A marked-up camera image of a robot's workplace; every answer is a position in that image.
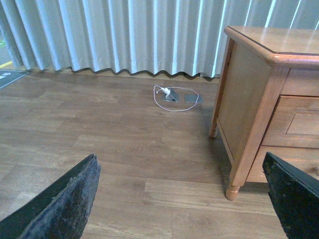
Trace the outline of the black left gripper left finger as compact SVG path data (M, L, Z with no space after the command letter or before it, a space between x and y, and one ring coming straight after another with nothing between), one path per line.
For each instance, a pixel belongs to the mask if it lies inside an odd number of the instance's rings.
M94 203L101 165L88 155L0 222L2 239L79 239Z

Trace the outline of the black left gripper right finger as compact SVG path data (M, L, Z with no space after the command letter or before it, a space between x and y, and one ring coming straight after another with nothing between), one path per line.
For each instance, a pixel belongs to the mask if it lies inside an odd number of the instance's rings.
M289 239L319 237L319 181L267 152L262 164L269 197Z

